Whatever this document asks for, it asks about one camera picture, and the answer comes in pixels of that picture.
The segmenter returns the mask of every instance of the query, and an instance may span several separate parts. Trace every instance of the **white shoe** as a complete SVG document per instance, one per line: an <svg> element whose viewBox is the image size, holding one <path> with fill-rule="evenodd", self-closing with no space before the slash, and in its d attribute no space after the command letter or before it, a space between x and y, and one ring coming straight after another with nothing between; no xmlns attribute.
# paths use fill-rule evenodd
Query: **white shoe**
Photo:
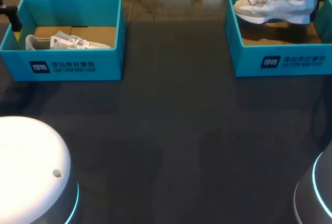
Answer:
<svg viewBox="0 0 332 224"><path fill-rule="evenodd" d="M262 24L271 19L289 23L309 24L317 0L238 0L234 4L237 16L250 23Z"/></svg>
<svg viewBox="0 0 332 224"><path fill-rule="evenodd" d="M109 49L105 44L86 41L78 36L70 36L59 31L51 38L37 38L34 35L28 35L25 39L26 50L36 49Z"/></svg>

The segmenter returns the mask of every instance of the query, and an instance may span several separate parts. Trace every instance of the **table surface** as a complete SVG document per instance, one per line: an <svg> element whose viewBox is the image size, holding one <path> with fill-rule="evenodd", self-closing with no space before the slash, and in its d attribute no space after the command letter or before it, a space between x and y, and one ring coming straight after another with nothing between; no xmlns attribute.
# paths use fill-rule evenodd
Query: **table surface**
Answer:
<svg viewBox="0 0 332 224"><path fill-rule="evenodd" d="M129 22L124 60L105 82L14 83L0 64L1 116L64 138L84 224L296 223L332 77L235 78L223 20Z"/></svg>

